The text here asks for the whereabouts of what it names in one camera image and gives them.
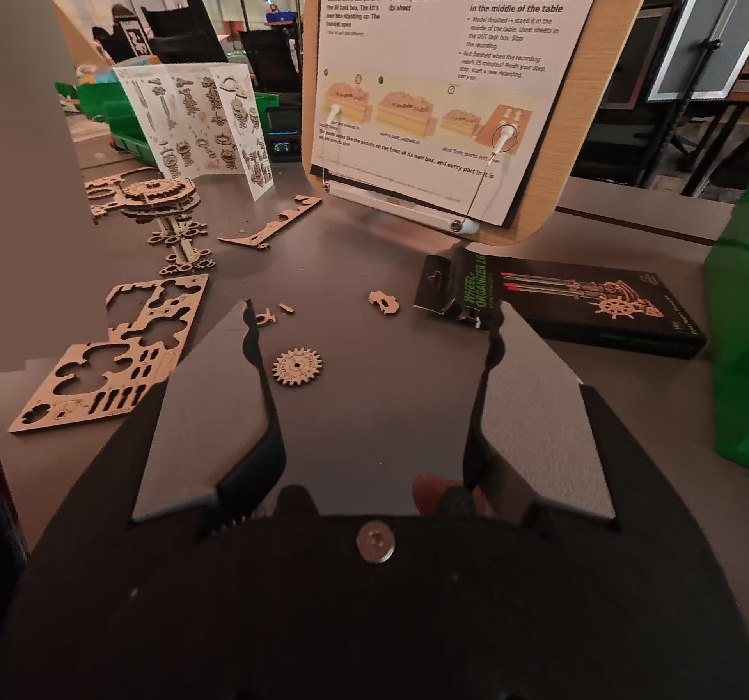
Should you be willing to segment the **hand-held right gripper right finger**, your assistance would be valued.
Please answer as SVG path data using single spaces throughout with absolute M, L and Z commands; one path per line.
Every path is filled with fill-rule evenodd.
M 511 523 L 540 506 L 613 521 L 583 383 L 509 303 L 497 303 L 488 333 L 465 486 L 480 490 L 492 517 Z

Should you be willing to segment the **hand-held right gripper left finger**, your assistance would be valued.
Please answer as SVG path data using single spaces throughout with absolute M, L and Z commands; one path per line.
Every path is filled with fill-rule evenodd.
M 166 383 L 132 522 L 194 509 L 249 519 L 285 468 L 256 312 L 241 300 Z

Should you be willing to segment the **wooden cogwheel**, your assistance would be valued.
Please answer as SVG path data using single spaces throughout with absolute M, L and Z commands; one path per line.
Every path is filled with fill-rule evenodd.
M 313 349 L 289 349 L 276 358 L 273 377 L 279 384 L 288 387 L 311 383 L 323 368 L 323 359 Z

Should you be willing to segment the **wooden sheet with cutouts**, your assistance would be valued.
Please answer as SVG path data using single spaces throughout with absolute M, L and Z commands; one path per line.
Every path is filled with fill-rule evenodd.
M 131 412 L 154 385 L 166 381 L 181 359 L 208 285 L 207 274 L 187 275 L 110 290 L 145 293 L 137 317 L 108 329 L 108 340 L 70 346 L 24 405 L 9 433 L 23 433 L 110 418 Z

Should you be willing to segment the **wooden gear model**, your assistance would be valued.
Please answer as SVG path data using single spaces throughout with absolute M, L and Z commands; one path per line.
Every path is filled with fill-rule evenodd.
M 96 223 L 109 213 L 119 212 L 140 225 L 157 224 L 158 229 L 151 233 L 147 243 L 165 246 L 170 251 L 159 271 L 160 277 L 216 266 L 211 250 L 197 248 L 193 243 L 208 233 L 208 227 L 192 218 L 201 203 L 192 180 L 155 178 L 126 184 L 125 175 L 116 174 L 88 181 L 84 187 Z

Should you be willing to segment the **assembly booklet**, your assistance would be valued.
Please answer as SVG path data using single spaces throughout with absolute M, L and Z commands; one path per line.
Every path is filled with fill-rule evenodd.
M 247 64 L 139 65 L 114 71 L 165 178 L 241 175 L 253 200 L 273 187 Z

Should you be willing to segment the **black model kit box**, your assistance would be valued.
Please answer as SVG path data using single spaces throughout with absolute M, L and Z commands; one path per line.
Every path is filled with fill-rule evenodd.
M 543 339 L 695 358 L 708 340 L 655 273 L 482 255 L 426 257 L 414 305 L 488 330 L 498 302 Z

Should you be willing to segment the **green plastic bin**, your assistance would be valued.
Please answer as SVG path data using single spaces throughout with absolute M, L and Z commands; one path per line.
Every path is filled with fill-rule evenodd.
M 748 192 L 734 206 L 704 268 L 715 443 L 748 467 Z
M 118 81 L 77 87 L 56 82 L 55 88 L 75 110 L 109 128 L 113 149 L 129 153 L 150 167 L 157 166 L 133 107 Z

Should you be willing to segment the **wooden document stand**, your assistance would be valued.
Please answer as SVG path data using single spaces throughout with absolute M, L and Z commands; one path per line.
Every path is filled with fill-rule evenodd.
M 643 1 L 594 0 L 509 226 L 479 222 L 476 235 L 448 235 L 498 248 L 539 231 L 557 207 Z M 325 179 L 312 172 L 311 162 L 319 12 L 320 0 L 305 0 L 303 162 L 309 180 L 323 188 Z

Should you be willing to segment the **black battery charger case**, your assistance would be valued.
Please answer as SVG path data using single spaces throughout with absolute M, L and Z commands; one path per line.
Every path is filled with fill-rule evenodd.
M 270 160 L 273 162 L 301 162 L 301 106 L 268 107 L 266 117 L 266 144 Z

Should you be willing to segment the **dark framed board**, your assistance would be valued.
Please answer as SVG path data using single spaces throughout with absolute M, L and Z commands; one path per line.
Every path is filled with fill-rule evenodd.
M 644 6 L 638 13 L 602 98 L 600 109 L 635 107 L 672 10 L 671 5 L 651 5 Z

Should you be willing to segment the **small marker tag sign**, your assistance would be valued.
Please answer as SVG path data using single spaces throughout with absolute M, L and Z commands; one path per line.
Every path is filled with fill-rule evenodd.
M 141 58 L 153 55 L 147 32 L 136 15 L 119 16 L 117 23 L 124 32 L 135 57 Z

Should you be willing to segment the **brown cardboard stand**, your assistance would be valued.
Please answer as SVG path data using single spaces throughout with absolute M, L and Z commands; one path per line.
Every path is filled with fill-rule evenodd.
M 95 70 L 99 71 L 110 68 L 110 61 L 101 55 L 99 50 L 94 46 L 93 40 L 85 36 L 79 26 L 70 19 L 57 1 L 44 1 L 48 1 L 52 5 L 74 68 L 92 66 Z

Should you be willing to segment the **framed grey board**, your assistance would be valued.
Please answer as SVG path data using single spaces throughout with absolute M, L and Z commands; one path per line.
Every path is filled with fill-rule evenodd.
M 725 99 L 747 61 L 748 0 L 683 0 L 646 101 L 678 100 L 705 55 L 692 98 Z

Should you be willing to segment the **curved wooden frame offcut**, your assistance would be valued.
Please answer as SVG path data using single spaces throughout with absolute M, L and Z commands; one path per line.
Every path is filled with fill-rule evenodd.
M 303 217 L 306 213 L 321 204 L 322 198 L 297 195 L 295 197 L 295 206 L 290 209 L 284 209 L 276 215 L 276 218 L 268 222 L 262 229 L 247 237 L 227 238 L 219 237 L 218 241 L 235 246 L 244 246 L 256 248 L 259 243 L 268 243 L 268 241 L 282 231 L 284 228 L 293 224 L 296 220 Z

